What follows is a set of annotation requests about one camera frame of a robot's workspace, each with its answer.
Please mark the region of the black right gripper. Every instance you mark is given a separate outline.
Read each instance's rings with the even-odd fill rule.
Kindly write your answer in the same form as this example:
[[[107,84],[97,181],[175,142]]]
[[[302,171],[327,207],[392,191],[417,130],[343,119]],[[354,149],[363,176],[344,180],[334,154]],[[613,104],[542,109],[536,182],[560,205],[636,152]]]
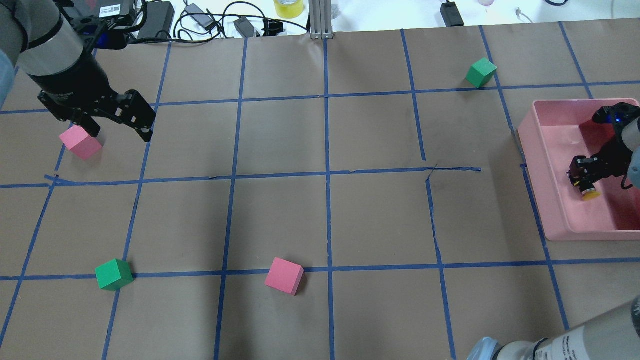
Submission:
[[[570,183],[577,188],[594,188],[610,177],[622,177],[621,187],[639,187],[640,108],[628,102],[604,105],[592,116],[597,125],[611,125],[614,136],[591,157],[575,156],[570,164]]]

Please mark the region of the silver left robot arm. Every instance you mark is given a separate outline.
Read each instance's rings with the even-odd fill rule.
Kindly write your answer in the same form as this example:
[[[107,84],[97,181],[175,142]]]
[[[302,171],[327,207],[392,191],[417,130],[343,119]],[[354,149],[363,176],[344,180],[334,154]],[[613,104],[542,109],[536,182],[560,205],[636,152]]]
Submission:
[[[16,69],[40,88],[38,100],[61,122],[98,137],[95,117],[135,130],[144,142],[153,138],[156,112],[135,89],[118,93],[94,58],[95,49],[121,50],[127,35],[142,23],[125,26],[121,16],[71,17],[67,0],[1,2],[1,102],[13,89]]]

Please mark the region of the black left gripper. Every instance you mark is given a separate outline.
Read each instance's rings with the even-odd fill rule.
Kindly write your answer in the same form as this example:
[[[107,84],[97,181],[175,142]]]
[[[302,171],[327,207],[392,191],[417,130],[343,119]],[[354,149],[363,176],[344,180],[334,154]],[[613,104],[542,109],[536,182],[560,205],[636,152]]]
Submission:
[[[101,132],[94,117],[130,127],[145,143],[153,138],[157,113],[135,89],[119,93],[103,75],[39,76],[38,86],[38,100],[58,121],[69,121],[92,138]]]

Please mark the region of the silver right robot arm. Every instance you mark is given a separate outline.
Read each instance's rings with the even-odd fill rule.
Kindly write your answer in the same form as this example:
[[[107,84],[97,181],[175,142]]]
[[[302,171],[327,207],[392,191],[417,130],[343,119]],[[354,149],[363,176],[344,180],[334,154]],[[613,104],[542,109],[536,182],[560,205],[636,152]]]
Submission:
[[[639,102],[538,100],[518,128],[548,241],[639,239]],[[551,338],[482,338],[471,360],[637,360],[639,298]]]

